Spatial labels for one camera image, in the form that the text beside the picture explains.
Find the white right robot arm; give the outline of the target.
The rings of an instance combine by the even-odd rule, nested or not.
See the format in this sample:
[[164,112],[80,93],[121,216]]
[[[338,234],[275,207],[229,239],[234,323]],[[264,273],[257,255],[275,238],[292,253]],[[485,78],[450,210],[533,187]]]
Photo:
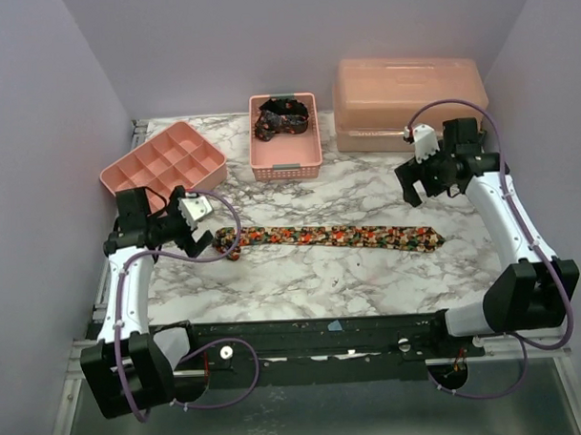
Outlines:
[[579,269],[538,235],[507,164],[499,153],[483,150],[476,119],[447,120],[440,135],[426,124],[405,128],[404,134],[414,149],[395,171],[405,202],[421,204],[417,183],[428,197],[458,188],[481,216],[503,269],[481,300],[444,312],[443,325],[428,334],[430,350],[448,357],[461,348],[463,337],[561,325]]

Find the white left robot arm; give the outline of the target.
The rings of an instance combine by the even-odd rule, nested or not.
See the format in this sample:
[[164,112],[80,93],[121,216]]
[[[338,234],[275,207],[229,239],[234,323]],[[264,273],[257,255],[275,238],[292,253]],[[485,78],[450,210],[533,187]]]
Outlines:
[[201,357],[190,323],[150,328],[148,292],[162,245],[172,242],[190,259],[208,247],[210,232],[193,234],[213,208],[205,195],[176,186],[154,211],[146,192],[140,186],[115,196],[118,217],[103,244],[111,276],[108,308],[96,343],[80,355],[84,377],[107,419],[144,414],[171,401],[176,366],[193,368]]

